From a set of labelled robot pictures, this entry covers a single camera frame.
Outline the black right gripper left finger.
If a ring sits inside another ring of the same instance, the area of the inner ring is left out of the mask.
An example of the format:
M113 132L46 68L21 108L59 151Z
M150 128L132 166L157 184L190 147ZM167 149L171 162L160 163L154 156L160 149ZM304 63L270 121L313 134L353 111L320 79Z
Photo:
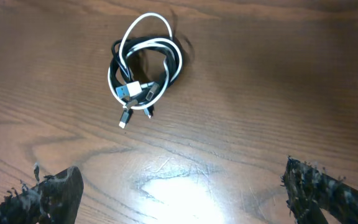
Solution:
M21 190L7 191L0 203L0 224L68 224L76 221L84 190L77 166L40 178L40 167L34 165L36 185L21 182Z

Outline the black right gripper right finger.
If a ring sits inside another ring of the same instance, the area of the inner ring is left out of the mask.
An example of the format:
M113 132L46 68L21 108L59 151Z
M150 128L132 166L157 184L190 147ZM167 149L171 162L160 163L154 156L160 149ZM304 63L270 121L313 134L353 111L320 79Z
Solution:
M281 176L296 223L327 223L327 211L339 223L358 223L358 190L307 162L288 157Z

